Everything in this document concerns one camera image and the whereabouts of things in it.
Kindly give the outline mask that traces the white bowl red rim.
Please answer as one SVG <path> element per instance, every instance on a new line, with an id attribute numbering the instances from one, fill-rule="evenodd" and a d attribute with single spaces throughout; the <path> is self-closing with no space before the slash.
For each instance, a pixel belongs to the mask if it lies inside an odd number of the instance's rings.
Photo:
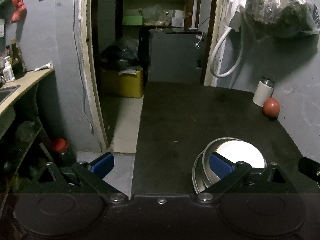
<path id="1" fill-rule="evenodd" d="M 240 140 L 229 140 L 219 145 L 210 155 L 209 165 L 210 169 L 222 179 L 234 171 L 239 161 L 244 161 L 253 168 L 266 166 L 260 151 L 252 144 Z"/>

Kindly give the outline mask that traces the steel plate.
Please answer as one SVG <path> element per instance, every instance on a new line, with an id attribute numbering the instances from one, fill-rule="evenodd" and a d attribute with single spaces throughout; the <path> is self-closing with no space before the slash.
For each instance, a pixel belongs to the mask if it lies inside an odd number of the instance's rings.
<path id="1" fill-rule="evenodd" d="M 206 148 L 203 150 L 203 155 L 202 155 L 202 177 L 203 181 L 206 185 L 207 188 L 212 186 L 213 184 L 217 183 L 221 179 L 210 169 L 209 165 L 209 158 L 210 155 L 214 152 L 214 150 L 217 149 L 219 145 L 221 145 L 223 142 L 227 142 L 229 140 L 239 140 L 236 138 L 219 138 L 215 139 L 212 142 L 210 142 Z"/>

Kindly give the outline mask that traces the shiny steel bowl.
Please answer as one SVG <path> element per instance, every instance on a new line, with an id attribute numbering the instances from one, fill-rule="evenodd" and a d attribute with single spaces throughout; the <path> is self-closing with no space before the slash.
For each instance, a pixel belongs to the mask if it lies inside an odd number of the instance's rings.
<path id="1" fill-rule="evenodd" d="M 203 151 L 196 157 L 191 172 L 193 187 L 196 194 L 201 193 L 207 188 L 202 178 L 202 155 Z"/>

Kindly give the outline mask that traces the red-lid jar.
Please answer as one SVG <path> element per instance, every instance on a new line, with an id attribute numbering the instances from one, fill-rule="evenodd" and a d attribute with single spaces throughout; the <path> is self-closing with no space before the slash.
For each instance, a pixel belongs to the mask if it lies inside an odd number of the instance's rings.
<path id="1" fill-rule="evenodd" d="M 65 139 L 56 139 L 53 144 L 55 162 L 61 167 L 71 167 L 76 162 L 76 155 Z"/>

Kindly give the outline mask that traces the red tomato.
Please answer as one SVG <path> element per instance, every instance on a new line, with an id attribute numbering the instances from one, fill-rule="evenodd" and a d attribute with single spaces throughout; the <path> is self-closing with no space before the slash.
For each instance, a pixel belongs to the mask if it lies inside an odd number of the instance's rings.
<path id="1" fill-rule="evenodd" d="M 280 113 L 280 108 L 281 106 L 276 99 L 269 98 L 263 104 L 263 113 L 268 117 L 276 118 Z"/>

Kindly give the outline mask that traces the wooden side counter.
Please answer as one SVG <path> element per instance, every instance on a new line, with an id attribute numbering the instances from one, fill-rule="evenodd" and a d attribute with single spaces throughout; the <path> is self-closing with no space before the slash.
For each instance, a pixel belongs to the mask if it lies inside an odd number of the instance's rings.
<path id="1" fill-rule="evenodd" d="M 54 72 L 54 68 L 27 72 L 24 77 L 6 83 L 1 88 L 0 114 L 3 115 L 18 99 L 52 72 Z"/>

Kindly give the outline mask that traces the white steel-lid canister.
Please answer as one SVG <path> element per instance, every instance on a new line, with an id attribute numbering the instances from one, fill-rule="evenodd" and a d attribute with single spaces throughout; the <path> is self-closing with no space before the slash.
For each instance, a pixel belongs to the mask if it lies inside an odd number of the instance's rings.
<path id="1" fill-rule="evenodd" d="M 273 90 L 274 90 L 274 81 L 263 76 L 259 80 L 259 83 L 255 90 L 252 101 L 257 106 L 263 107 L 264 102 L 271 97 Z"/>

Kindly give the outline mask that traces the yellow container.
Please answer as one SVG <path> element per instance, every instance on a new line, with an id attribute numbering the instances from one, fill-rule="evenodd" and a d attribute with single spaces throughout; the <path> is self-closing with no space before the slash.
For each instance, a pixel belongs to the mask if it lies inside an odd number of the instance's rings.
<path id="1" fill-rule="evenodd" d="M 119 96 L 141 98 L 143 96 L 143 71 L 127 69 L 118 73 Z"/>

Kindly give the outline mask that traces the dark glass bottle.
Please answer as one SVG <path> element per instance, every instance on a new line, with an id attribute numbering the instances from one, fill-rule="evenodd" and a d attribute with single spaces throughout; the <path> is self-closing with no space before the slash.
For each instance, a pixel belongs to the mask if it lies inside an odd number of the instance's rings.
<path id="1" fill-rule="evenodd" d="M 15 76 L 15 79 L 18 80 L 24 77 L 25 70 L 19 55 L 19 49 L 16 45 L 15 39 L 11 41 L 11 48 L 12 48 L 12 70 Z"/>

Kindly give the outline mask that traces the white soap bottle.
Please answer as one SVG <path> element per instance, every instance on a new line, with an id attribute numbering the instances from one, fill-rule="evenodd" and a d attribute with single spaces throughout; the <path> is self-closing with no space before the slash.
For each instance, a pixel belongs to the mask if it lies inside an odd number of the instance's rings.
<path id="1" fill-rule="evenodd" d="M 6 82 L 14 82 L 15 76 L 12 70 L 12 65 L 10 62 L 10 57 L 7 56 L 5 59 L 5 68 L 3 69 L 3 74 Z"/>

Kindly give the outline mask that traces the dark grey cabinet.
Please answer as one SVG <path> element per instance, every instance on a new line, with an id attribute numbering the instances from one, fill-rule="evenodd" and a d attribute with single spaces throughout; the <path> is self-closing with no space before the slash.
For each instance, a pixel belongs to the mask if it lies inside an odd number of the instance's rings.
<path id="1" fill-rule="evenodd" d="M 148 80 L 199 84 L 205 41 L 198 31 L 151 29 Z"/>

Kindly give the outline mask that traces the plastic bag of greens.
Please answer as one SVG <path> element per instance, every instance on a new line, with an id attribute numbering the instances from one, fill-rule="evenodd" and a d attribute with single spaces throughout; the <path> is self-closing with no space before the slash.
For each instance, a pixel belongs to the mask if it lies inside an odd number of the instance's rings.
<path id="1" fill-rule="evenodd" d="M 319 34 L 314 0 L 227 0 L 226 23 L 239 31 L 246 22 L 257 40 Z"/>

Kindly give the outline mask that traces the green box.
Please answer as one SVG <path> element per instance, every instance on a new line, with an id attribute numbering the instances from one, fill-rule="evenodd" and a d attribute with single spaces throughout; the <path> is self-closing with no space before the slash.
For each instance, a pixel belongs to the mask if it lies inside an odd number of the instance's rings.
<path id="1" fill-rule="evenodd" d="M 143 16 L 123 16 L 123 25 L 125 26 L 141 26 L 143 25 Z"/>

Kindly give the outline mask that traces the red hanging bag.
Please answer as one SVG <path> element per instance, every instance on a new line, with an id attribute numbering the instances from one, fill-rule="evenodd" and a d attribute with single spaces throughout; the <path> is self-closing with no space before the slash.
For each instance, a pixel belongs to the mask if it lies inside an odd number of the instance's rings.
<path id="1" fill-rule="evenodd" d="M 12 13 L 10 22 L 18 23 L 26 18 L 27 7 L 23 0 L 12 0 L 12 5 L 15 7 L 15 11 Z"/>

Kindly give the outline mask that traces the cream door frame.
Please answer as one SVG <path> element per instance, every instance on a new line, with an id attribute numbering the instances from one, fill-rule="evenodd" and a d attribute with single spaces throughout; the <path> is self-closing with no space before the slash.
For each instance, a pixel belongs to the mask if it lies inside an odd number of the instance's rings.
<path id="1" fill-rule="evenodd" d="M 95 77 L 93 41 L 92 41 L 92 0 L 79 0 L 80 50 L 82 54 L 82 73 L 84 74 L 87 102 L 91 114 L 94 135 L 101 152 L 105 152 L 107 140 L 103 115 L 101 112 L 97 81 Z"/>

